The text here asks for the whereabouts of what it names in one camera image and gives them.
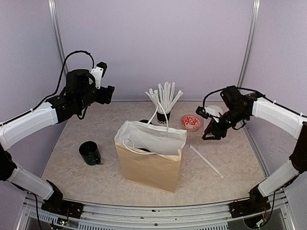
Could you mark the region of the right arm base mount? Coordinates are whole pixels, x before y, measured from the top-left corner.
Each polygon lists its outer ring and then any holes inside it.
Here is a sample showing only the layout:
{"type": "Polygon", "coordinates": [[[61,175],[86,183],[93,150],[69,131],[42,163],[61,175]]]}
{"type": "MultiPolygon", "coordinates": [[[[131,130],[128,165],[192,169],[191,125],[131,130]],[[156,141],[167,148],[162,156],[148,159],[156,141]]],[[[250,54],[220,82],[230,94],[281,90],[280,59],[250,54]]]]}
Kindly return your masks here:
{"type": "Polygon", "coordinates": [[[271,205],[268,201],[268,198],[252,198],[241,201],[233,201],[229,204],[229,209],[231,212],[232,218],[243,217],[271,208],[271,205]]]}

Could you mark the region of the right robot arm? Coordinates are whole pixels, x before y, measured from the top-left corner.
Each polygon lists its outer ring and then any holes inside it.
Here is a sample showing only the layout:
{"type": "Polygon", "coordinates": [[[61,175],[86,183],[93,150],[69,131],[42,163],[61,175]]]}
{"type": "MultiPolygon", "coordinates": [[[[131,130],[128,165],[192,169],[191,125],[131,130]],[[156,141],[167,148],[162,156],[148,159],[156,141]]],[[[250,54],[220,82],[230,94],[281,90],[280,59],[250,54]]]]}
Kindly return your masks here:
{"type": "Polygon", "coordinates": [[[296,146],[288,160],[269,177],[252,188],[249,198],[233,202],[233,212],[246,211],[255,213],[269,209],[268,197],[278,189],[291,184],[307,170],[307,117],[270,99],[257,90],[246,89],[235,85],[217,90],[227,107],[227,112],[220,113],[205,104],[199,106],[196,113],[208,119],[202,136],[203,140],[220,140],[226,137],[228,129],[237,130],[237,123],[246,124],[251,117],[264,120],[285,131],[296,140],[296,146]]]}

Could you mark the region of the brown paper bag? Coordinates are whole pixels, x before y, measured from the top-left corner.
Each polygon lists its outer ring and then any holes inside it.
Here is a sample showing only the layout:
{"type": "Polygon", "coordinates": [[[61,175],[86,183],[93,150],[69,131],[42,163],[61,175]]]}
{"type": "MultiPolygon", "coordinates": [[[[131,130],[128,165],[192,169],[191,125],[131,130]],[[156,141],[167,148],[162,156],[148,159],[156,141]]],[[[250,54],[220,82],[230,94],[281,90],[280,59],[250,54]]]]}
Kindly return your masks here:
{"type": "Polygon", "coordinates": [[[155,126],[150,121],[127,120],[114,137],[125,179],[170,193],[177,188],[186,141],[186,130],[155,126]]]}

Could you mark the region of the single white straw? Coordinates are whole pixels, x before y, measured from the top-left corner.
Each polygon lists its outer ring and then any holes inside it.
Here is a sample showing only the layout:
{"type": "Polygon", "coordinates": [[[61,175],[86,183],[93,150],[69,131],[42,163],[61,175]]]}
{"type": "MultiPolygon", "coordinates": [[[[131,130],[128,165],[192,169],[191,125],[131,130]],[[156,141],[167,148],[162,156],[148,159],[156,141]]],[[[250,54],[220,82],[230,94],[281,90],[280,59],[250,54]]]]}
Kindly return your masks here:
{"type": "Polygon", "coordinates": [[[193,150],[204,162],[206,162],[219,176],[221,179],[224,176],[216,169],[200,152],[198,152],[192,145],[189,145],[190,149],[193,150]]]}

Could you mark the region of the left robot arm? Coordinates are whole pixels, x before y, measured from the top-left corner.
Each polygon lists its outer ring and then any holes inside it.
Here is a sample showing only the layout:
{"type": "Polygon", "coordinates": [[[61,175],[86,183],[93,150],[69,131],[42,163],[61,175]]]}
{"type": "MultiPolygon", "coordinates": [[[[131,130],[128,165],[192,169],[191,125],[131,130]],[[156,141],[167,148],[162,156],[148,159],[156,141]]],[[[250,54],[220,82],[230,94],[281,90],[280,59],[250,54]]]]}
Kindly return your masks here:
{"type": "Polygon", "coordinates": [[[101,86],[107,69],[105,62],[93,63],[90,70],[75,69],[67,73],[66,85],[46,96],[35,108],[0,125],[0,179],[41,197],[57,213],[67,209],[62,192],[13,162],[8,150],[19,141],[46,127],[63,123],[76,115],[82,120],[93,103],[109,104],[115,88],[101,86]]]}

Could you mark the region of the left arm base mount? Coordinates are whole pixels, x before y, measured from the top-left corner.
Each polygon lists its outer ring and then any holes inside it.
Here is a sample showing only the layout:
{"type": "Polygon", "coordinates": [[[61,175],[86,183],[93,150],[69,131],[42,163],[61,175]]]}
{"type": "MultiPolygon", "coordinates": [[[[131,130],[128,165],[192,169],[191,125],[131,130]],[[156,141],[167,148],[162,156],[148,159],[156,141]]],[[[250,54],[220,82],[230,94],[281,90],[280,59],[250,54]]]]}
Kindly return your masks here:
{"type": "Polygon", "coordinates": [[[41,209],[61,216],[80,219],[83,207],[82,203],[61,199],[44,201],[41,209]]]}

